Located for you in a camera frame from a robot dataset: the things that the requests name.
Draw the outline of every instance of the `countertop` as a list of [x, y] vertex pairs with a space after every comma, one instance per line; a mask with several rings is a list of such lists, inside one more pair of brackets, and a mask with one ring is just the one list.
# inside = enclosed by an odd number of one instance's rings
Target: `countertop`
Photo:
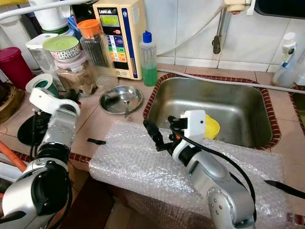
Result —
[[[272, 73], [235, 71], [215, 68], [187, 67], [180, 65], [159, 64], [158, 68], [173, 70], [182, 73], [193, 73], [203, 75], [215, 75], [233, 78], [245, 78], [261, 84], [271, 84]], [[120, 85], [133, 85], [143, 93], [143, 103], [139, 109], [132, 113], [130, 119], [124, 119], [123, 115], [112, 115], [105, 113], [99, 107], [99, 98], [103, 91], [97, 90], [95, 94], [81, 99], [81, 116], [77, 123], [77, 135], [71, 151], [75, 154], [92, 157], [99, 147], [96, 144], [88, 143], [87, 139], [95, 138], [103, 140], [112, 123], [116, 120], [142, 123], [142, 114], [153, 91], [153, 87], [146, 87], [142, 81], [119, 79]], [[283, 174], [285, 183], [301, 191], [305, 191], [305, 134], [302, 131], [298, 116], [294, 110], [290, 95], [287, 92], [268, 90], [274, 109], [275, 117], [281, 131], [279, 143], [267, 149], [267, 152], [281, 154], [283, 158]], [[0, 126], [7, 128], [7, 134], [1, 137], [12, 150], [29, 154], [30, 147], [20, 143], [17, 139], [17, 132], [21, 124], [33, 115], [33, 105], [29, 102], [29, 94], [26, 93], [19, 110], [5, 123]], [[88, 164], [77, 160], [70, 160], [79, 169], [88, 171]], [[305, 215], [305, 200], [290, 196], [289, 204], [293, 212]]]

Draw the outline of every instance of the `sink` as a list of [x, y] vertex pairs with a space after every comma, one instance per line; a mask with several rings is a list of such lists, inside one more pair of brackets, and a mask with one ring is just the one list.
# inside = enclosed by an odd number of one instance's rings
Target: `sink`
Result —
[[[272, 127], [276, 126], [278, 132], [279, 130], [266, 89], [172, 76], [161, 78], [158, 83], [143, 116], [147, 114], [159, 127], [169, 128], [167, 117], [170, 115], [180, 117], [186, 110], [203, 109], [219, 123], [217, 139], [220, 141], [266, 149], [274, 146], [280, 138], [280, 133], [276, 133], [278, 139], [273, 139]], [[270, 113], [260, 90], [267, 93]], [[275, 122], [272, 127], [271, 116]]]
[[297, 113], [301, 118], [303, 127], [305, 126], [305, 94], [292, 94]]

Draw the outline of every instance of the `display screen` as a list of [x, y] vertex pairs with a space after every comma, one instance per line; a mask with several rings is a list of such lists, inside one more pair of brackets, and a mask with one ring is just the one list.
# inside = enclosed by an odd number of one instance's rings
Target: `display screen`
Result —
[[118, 15], [101, 15], [101, 21], [103, 26], [119, 27]]

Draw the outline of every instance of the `blue bottle cap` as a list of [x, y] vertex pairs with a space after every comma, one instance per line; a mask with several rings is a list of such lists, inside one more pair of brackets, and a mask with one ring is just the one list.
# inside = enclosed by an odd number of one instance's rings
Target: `blue bottle cap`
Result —
[[144, 43], [152, 42], [152, 33], [151, 32], [145, 31], [143, 33], [143, 42]]

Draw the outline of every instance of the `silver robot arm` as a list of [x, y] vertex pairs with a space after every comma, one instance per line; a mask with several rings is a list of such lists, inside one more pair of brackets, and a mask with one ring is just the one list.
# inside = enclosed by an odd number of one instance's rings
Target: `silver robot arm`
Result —
[[1, 229], [44, 229], [59, 210], [71, 206], [66, 164], [80, 108], [76, 102], [57, 99], [40, 88], [33, 89], [30, 101], [52, 116], [37, 156], [4, 193]]
[[[186, 111], [181, 118], [169, 117], [169, 122], [194, 142], [201, 142], [205, 133], [205, 111]], [[158, 127], [149, 120], [143, 122], [158, 151], [167, 150], [177, 163], [186, 166], [194, 188], [207, 199], [216, 229], [255, 229], [254, 201], [248, 190], [209, 152], [195, 147], [173, 132], [163, 143]]]

